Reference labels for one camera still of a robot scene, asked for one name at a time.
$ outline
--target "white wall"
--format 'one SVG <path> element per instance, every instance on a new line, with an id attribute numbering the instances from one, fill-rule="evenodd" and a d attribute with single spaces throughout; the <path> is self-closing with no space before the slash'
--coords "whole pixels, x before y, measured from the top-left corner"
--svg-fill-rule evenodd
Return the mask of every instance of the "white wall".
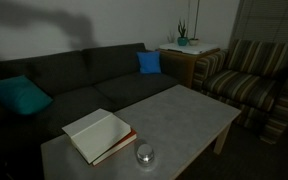
<path id="1" fill-rule="evenodd" d="M 198 37 L 225 47 L 238 1 L 201 0 Z M 168 43 L 170 34 L 178 36 L 177 23 L 187 18 L 187 2 L 0 0 L 0 60 L 136 42 L 153 50 Z"/>
<path id="2" fill-rule="evenodd" d="M 218 44 L 228 48 L 235 16 L 240 0 L 200 0 L 196 38 L 205 43 Z M 197 0 L 191 0 L 191 8 L 197 7 Z M 195 12 L 190 11 L 189 36 L 194 35 Z"/>

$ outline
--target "white coffee table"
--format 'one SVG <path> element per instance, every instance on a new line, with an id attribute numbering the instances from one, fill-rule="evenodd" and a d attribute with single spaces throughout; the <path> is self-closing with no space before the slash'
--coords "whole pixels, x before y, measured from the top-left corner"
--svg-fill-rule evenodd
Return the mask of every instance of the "white coffee table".
<path id="1" fill-rule="evenodd" d="M 219 154 L 240 110 L 181 85 L 115 113 L 138 132 L 138 139 L 97 166 L 88 165 L 66 135 L 41 145 L 46 180 L 174 179 L 217 137 Z M 146 142 L 155 152 L 149 167 L 136 160 Z"/>

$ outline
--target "table leg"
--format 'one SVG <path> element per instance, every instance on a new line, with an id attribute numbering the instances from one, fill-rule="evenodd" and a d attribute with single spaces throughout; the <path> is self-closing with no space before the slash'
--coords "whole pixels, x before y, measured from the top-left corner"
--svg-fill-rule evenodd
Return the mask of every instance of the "table leg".
<path id="1" fill-rule="evenodd" d="M 227 125 L 224 128 L 224 130 L 218 135 L 216 143 L 215 143 L 215 147 L 214 147 L 214 152 L 216 154 L 220 154 L 222 152 L 222 148 L 225 143 L 227 133 L 230 130 L 230 127 L 231 127 L 231 123 Z"/>

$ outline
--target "armchair cushion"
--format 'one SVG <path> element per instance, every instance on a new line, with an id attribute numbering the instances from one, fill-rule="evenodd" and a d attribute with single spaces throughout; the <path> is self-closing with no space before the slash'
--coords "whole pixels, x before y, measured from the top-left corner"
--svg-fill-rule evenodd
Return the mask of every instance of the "armchair cushion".
<path id="1" fill-rule="evenodd" d="M 288 74 L 288 44 L 234 40 L 226 68 L 272 79 Z"/>
<path id="2" fill-rule="evenodd" d="M 204 81 L 203 89 L 269 112 L 282 85 L 275 80 L 222 70 Z"/>

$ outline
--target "book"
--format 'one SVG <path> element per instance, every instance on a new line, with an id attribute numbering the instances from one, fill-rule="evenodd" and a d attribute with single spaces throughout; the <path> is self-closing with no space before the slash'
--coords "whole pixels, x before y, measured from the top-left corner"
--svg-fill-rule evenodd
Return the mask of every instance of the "book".
<path id="1" fill-rule="evenodd" d="M 108 158 L 118 150 L 122 149 L 124 146 L 130 144 L 132 141 L 134 141 L 137 138 L 136 131 L 131 128 L 131 132 L 126 135 L 123 139 L 118 141 L 116 144 L 114 144 L 110 149 L 105 151 L 101 156 L 99 156 L 97 159 L 95 159 L 92 164 L 93 166 L 97 165 L 98 163 L 102 162 L 104 159 Z"/>
<path id="2" fill-rule="evenodd" d="M 88 164 L 131 132 L 129 124 L 98 109 L 62 128 Z"/>

